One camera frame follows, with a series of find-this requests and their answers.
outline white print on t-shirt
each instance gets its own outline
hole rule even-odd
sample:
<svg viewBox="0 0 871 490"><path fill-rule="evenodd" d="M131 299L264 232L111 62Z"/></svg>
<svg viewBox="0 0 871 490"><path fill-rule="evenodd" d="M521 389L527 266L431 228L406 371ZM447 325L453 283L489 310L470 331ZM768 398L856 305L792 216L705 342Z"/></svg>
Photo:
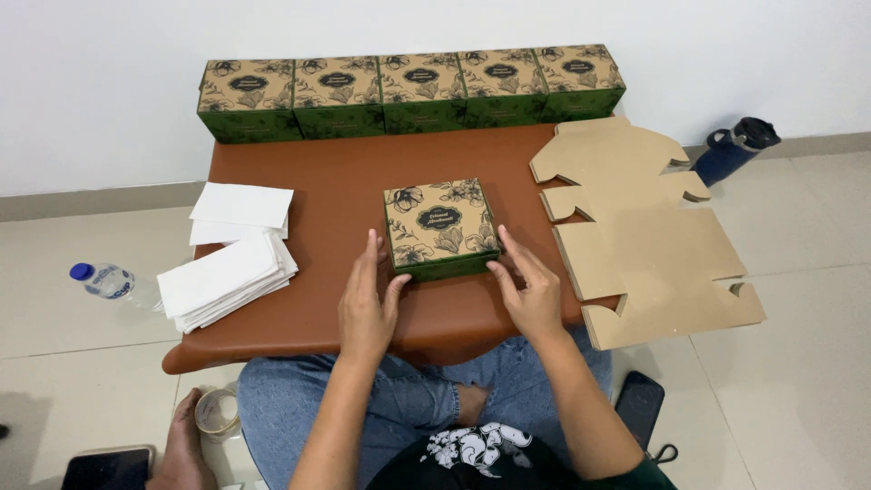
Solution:
<svg viewBox="0 0 871 490"><path fill-rule="evenodd" d="M427 451L435 457L438 464L448 469L462 461L477 468L484 476L502 478L490 472L490 467L501 454L511 456L517 466L532 467L530 459L519 449L528 446L532 442L532 436L497 422L439 432L429 436L429 440L432 442L427 445Z"/></svg>

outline white tile floor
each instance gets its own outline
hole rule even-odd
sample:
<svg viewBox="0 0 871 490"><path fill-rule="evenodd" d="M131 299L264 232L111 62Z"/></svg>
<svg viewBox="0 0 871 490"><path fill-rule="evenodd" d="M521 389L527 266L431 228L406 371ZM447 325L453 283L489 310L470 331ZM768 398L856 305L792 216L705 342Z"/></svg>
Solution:
<svg viewBox="0 0 871 490"><path fill-rule="evenodd" d="M614 354L615 397L631 369L665 387L651 449L680 449L662 466L679 488L868 488L870 188L871 153L851 153L755 161L712 189L768 321ZM167 376L169 322L66 277L80 261L154 275L188 260L188 213L0 223L0 486L58 488L86 449L162 450L191 387L233 385L240 364ZM221 485L260 478L241 438L206 459Z"/></svg>

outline navy blue tumbler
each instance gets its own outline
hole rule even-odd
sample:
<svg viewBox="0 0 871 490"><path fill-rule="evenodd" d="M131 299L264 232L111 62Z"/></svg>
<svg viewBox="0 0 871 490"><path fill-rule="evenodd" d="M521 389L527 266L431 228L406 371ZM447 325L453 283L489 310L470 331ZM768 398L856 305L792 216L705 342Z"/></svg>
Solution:
<svg viewBox="0 0 871 490"><path fill-rule="evenodd" d="M708 149L691 170L710 187L752 160L770 146L780 143L774 126L762 119L741 118L734 128L718 129L708 134Z"/></svg>

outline box lid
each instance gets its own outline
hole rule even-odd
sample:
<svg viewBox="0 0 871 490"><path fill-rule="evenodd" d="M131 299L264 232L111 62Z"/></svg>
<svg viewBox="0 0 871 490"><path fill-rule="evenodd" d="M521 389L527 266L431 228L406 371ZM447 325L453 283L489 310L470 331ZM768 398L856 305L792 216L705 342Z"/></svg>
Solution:
<svg viewBox="0 0 871 490"><path fill-rule="evenodd" d="M547 93L530 49L458 54L470 99Z"/></svg>
<svg viewBox="0 0 871 490"><path fill-rule="evenodd" d="M389 189L384 207L395 268L499 249L478 179Z"/></svg>
<svg viewBox="0 0 871 490"><path fill-rule="evenodd" d="M604 44L536 48L550 92L626 88Z"/></svg>
<svg viewBox="0 0 871 490"><path fill-rule="evenodd" d="M292 59L223 59L206 63L197 112L290 110Z"/></svg>
<svg viewBox="0 0 871 490"><path fill-rule="evenodd" d="M296 60L294 107L332 107L381 103L374 56Z"/></svg>
<svg viewBox="0 0 871 490"><path fill-rule="evenodd" d="M384 104L466 98L455 52L382 56Z"/></svg>

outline stack of napkins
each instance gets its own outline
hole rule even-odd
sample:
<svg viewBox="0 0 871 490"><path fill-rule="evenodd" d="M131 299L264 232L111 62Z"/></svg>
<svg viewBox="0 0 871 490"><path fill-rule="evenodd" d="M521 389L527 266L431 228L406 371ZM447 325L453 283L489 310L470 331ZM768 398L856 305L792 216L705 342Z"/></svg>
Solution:
<svg viewBox="0 0 871 490"><path fill-rule="evenodd" d="M290 189L206 182L189 216L191 245L232 243L247 235L275 231L287 239Z"/></svg>
<svg viewBox="0 0 871 490"><path fill-rule="evenodd" d="M158 276L166 317L191 333L288 285L298 268L276 231L237 242Z"/></svg>

